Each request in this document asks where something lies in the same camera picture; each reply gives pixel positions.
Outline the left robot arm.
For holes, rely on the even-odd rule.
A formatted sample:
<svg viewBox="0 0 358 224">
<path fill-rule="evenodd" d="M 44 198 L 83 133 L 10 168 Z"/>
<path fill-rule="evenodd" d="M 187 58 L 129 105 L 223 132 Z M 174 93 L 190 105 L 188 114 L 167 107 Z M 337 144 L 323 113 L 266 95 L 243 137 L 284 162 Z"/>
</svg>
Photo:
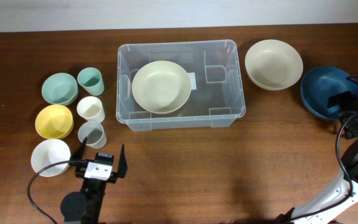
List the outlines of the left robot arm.
<svg viewBox="0 0 358 224">
<path fill-rule="evenodd" d="M 69 165 L 75 167 L 75 176 L 83 180 L 78 192 L 66 195 L 60 205 L 65 223 L 97 223 L 107 184 L 115 184 L 127 172 L 124 147 L 121 147 L 118 168 L 113 170 L 114 156 L 98 152 L 93 160 L 83 160 L 87 138 L 70 157 Z"/>
</svg>

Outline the dark blue bowl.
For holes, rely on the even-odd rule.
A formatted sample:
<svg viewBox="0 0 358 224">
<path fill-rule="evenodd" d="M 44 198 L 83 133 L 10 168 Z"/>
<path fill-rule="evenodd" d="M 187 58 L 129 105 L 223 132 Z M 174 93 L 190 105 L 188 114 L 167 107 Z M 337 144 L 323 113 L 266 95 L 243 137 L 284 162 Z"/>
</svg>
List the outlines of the dark blue bowl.
<svg viewBox="0 0 358 224">
<path fill-rule="evenodd" d="M 358 97 L 358 86 L 347 80 L 349 74 L 332 67 L 322 66 L 311 69 L 301 82 L 301 99 L 306 109 L 321 119 L 339 119 L 339 107 L 328 108 L 329 97 L 350 91 Z"/>
</svg>

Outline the beige bowl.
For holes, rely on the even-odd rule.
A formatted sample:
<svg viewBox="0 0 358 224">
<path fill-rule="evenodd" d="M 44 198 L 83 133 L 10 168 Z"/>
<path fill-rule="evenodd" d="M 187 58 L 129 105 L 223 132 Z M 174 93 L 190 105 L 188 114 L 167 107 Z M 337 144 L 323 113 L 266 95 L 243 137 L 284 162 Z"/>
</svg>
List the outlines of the beige bowl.
<svg viewBox="0 0 358 224">
<path fill-rule="evenodd" d="M 155 114 L 169 114 L 189 99 L 191 83 L 180 65 L 159 60 L 144 65 L 132 81 L 132 95 L 143 109 Z"/>
<path fill-rule="evenodd" d="M 291 87 L 303 73 L 303 61 L 295 48 L 273 39 L 254 44 L 246 53 L 245 67 L 254 84 L 270 91 Z"/>
</svg>

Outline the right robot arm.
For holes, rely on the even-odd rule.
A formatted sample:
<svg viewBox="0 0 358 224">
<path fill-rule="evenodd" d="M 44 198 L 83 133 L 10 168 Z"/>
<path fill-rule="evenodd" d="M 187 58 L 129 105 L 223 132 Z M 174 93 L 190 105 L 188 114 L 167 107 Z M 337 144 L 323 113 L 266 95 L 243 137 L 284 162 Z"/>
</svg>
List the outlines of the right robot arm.
<svg viewBox="0 0 358 224">
<path fill-rule="evenodd" d="M 336 95 L 329 99 L 329 106 L 334 104 L 345 107 L 344 111 L 339 112 L 341 127 L 335 142 L 335 153 L 341 170 L 316 197 L 300 207 L 291 208 L 286 214 L 280 214 L 275 223 L 336 223 L 338 215 L 358 202 L 358 139 L 343 155 L 339 152 L 341 134 L 358 127 L 358 99 L 345 103 L 342 95 Z"/>
</svg>

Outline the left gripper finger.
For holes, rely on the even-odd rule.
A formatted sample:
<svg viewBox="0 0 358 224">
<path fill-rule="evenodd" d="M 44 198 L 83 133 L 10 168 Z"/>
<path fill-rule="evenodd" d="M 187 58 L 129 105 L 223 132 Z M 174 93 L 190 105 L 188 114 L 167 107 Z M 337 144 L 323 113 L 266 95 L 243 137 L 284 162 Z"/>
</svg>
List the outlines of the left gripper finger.
<svg viewBox="0 0 358 224">
<path fill-rule="evenodd" d="M 117 177 L 123 179 L 126 176 L 126 172 L 128 169 L 126 155 L 125 155 L 125 147 L 124 144 L 121 147 L 119 164 L 117 167 Z"/>
<path fill-rule="evenodd" d="M 82 157 L 86 148 L 88 138 L 85 137 L 82 141 L 80 147 L 75 151 L 75 153 L 70 157 L 69 165 L 76 165 L 78 162 L 82 161 Z"/>
</svg>

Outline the white small bowl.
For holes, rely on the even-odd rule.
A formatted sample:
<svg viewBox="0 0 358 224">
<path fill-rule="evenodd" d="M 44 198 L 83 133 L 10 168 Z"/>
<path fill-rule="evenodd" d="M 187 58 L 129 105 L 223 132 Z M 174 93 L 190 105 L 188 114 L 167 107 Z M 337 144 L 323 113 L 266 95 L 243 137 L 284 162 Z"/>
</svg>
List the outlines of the white small bowl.
<svg viewBox="0 0 358 224">
<path fill-rule="evenodd" d="M 35 173 L 51 164 L 68 161 L 71 157 L 71 151 L 68 145 L 59 139 L 48 139 L 38 144 L 32 152 L 31 166 Z M 64 173 L 69 168 L 69 165 L 60 164 L 51 167 L 42 173 L 42 177 L 53 177 Z"/>
</svg>

